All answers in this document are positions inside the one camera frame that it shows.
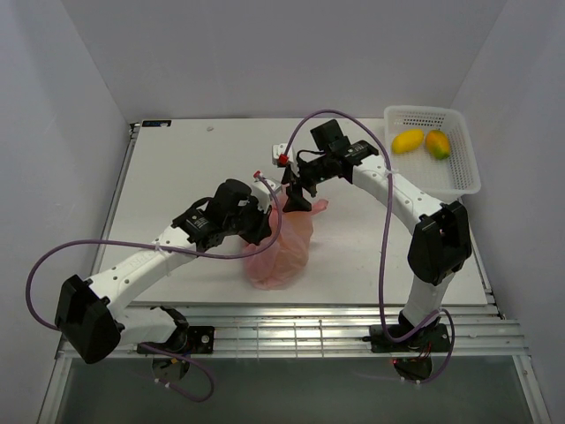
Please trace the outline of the pink plastic bag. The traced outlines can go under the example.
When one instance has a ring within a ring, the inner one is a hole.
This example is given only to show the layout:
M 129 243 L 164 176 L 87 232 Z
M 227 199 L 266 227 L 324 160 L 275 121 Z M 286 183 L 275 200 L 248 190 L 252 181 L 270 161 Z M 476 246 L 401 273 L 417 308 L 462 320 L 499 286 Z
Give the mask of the pink plastic bag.
M 275 243 L 265 252 L 244 258 L 251 284 L 261 290 L 282 289 L 304 270 L 309 261 L 313 217 L 328 208 L 328 201 L 315 201 L 309 212 L 282 212 L 282 228 Z

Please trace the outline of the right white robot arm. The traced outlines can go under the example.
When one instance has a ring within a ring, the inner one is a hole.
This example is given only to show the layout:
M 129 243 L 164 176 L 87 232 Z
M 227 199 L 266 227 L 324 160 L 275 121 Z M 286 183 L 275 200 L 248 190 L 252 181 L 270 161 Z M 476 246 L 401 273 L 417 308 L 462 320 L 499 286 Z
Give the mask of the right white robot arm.
M 350 142 L 334 119 L 312 129 L 317 147 L 311 161 L 300 158 L 290 142 L 273 146 L 274 165 L 284 170 L 285 211 L 306 211 L 319 184 L 343 178 L 369 193 L 386 208 L 385 220 L 396 216 L 411 235 L 407 261 L 413 273 L 411 291 L 398 323 L 383 325 L 381 337 L 418 351 L 431 339 L 441 305 L 455 274 L 471 256 L 468 213 L 463 204 L 449 204 L 424 193 L 391 169 L 376 142 Z

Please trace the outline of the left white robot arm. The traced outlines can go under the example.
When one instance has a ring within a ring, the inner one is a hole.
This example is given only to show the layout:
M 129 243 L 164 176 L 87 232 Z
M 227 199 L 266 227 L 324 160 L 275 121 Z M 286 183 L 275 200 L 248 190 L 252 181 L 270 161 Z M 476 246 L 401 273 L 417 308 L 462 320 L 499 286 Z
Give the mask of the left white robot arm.
M 103 272 L 62 286 L 55 324 L 79 356 L 94 364 L 120 345 L 181 353 L 189 349 L 188 321 L 172 307 L 141 311 L 129 305 L 144 291 L 225 238 L 258 245 L 270 237 L 272 200 L 280 186 L 260 178 L 247 185 L 229 178 L 215 195 L 194 202 L 149 246 Z

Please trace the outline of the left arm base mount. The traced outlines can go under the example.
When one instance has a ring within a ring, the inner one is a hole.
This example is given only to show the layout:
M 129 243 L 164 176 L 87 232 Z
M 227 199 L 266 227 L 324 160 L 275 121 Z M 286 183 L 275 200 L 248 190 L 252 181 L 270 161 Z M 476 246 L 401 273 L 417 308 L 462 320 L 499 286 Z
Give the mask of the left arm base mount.
M 211 354 L 215 345 L 215 327 L 211 325 L 191 325 L 187 319 L 172 307 L 152 308 L 152 312 L 165 313 L 172 320 L 172 333 L 162 342 L 148 341 L 140 344 L 137 353 L 154 354 L 154 349 L 162 351 L 162 357 L 152 360 L 152 373 L 157 381 L 165 383 L 180 382 L 191 369 L 198 369 L 210 383 L 214 379 L 209 371 L 193 365 L 187 359 L 193 354 Z

